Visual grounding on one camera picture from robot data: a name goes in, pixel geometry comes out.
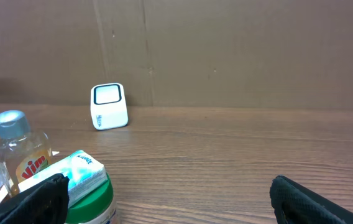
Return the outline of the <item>green lid white jar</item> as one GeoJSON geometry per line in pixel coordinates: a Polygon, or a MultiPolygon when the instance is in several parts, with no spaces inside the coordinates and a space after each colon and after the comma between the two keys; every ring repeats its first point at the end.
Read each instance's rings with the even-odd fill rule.
{"type": "Polygon", "coordinates": [[[68,209],[67,224],[119,224],[117,203],[109,175],[107,180],[68,209]]]}

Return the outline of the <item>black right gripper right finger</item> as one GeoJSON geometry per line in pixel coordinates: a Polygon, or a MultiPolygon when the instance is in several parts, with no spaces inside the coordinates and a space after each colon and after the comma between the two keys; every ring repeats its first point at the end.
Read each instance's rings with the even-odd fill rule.
{"type": "Polygon", "coordinates": [[[353,224],[353,213],[293,180],[279,175],[270,187],[278,224],[353,224]]]}

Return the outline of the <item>yellow dish soap bottle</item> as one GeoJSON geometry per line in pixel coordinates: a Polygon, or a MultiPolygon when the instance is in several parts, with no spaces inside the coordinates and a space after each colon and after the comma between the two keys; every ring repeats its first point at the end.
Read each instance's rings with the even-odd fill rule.
{"type": "Polygon", "coordinates": [[[48,136],[33,130],[24,112],[0,113],[0,178],[10,197],[19,184],[52,165],[48,136]]]}

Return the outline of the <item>teal Kleenex tissue pack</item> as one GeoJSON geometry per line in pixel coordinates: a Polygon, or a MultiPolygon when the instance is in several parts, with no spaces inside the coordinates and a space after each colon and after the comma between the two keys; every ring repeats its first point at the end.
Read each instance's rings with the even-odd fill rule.
{"type": "Polygon", "coordinates": [[[108,179],[104,165],[91,155],[79,150],[19,183],[20,193],[55,174],[63,174],[64,177],[69,178],[68,208],[108,179]]]}

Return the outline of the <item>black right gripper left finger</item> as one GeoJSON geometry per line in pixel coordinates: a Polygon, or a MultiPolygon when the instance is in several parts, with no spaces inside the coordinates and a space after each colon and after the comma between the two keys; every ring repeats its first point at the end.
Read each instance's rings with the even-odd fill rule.
{"type": "Polygon", "coordinates": [[[0,224],[64,224],[69,178],[54,174],[0,203],[0,224]]]}

